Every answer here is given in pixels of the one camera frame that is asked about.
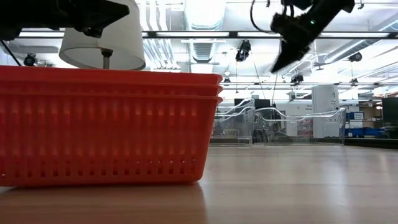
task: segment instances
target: white lampshade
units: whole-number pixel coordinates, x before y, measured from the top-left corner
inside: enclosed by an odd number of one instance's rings
[[[110,0],[129,6],[130,14],[107,26],[100,39],[88,37],[69,28],[65,30],[60,58],[78,68],[103,68],[101,49],[113,50],[110,69],[141,70],[145,68],[139,10],[135,1]]]

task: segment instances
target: cable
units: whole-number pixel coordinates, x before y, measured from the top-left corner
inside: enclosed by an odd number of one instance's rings
[[[253,19],[253,6],[254,6],[254,3],[256,3],[256,0],[253,0],[253,1],[251,2],[251,7],[250,7],[250,21],[251,21],[251,24],[252,24],[252,25],[254,26],[254,28],[256,28],[258,31],[268,33],[268,31],[261,29],[261,28],[258,27],[257,24],[254,22],[254,19]]]
[[[279,52],[278,54],[280,54],[280,51],[282,50],[282,38],[280,38],[279,40]],[[276,82],[278,80],[278,72],[275,75],[275,83],[274,83],[274,92],[272,93],[272,104],[274,104],[274,96],[275,96],[275,89],[276,89]]]
[[[238,92],[238,62],[235,62],[235,74],[236,74],[236,93]]]
[[[4,46],[4,48],[7,50],[8,54],[11,55],[11,57],[14,59],[14,61],[18,64],[18,66],[22,66],[21,63],[19,63],[17,57],[15,57],[14,53],[10,50],[10,48],[4,43],[3,40],[0,40],[1,44]]]
[[[294,17],[294,7],[292,4],[290,5],[290,16]]]
[[[262,95],[263,95],[264,99],[266,99],[266,94],[264,93],[264,90],[262,89],[261,80],[260,80],[260,75],[259,75],[259,73],[258,73],[258,71],[257,71],[257,66],[256,66],[256,62],[254,61],[254,59],[253,59],[253,63],[254,63],[254,69],[256,69],[256,74],[257,74],[257,78],[258,78],[258,80],[259,80],[259,85],[260,85],[260,88],[261,88],[261,91],[262,91]]]

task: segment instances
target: desk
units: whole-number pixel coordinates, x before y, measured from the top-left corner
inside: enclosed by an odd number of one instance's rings
[[[0,223],[398,223],[398,152],[212,147],[198,183],[7,190]]]

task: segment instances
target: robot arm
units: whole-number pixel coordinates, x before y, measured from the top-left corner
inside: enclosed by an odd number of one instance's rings
[[[348,13],[354,8],[354,0],[282,0],[282,5],[298,7],[305,10],[312,6],[307,13],[298,17],[275,14],[271,23],[271,30],[279,33],[283,40],[278,59],[271,72],[277,72],[292,62],[301,60],[310,50],[309,45],[319,36],[324,28],[344,10]]]
[[[105,27],[129,14],[128,6],[107,0],[2,0],[0,5],[8,12],[0,14],[0,40],[14,40],[23,28],[60,27],[99,38]]]

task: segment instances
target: black monitor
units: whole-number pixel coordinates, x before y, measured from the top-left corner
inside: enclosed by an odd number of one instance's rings
[[[244,99],[234,99],[235,106],[238,106]],[[256,109],[271,107],[270,100],[254,99],[254,106]]]
[[[383,98],[383,121],[398,121],[398,98]]]

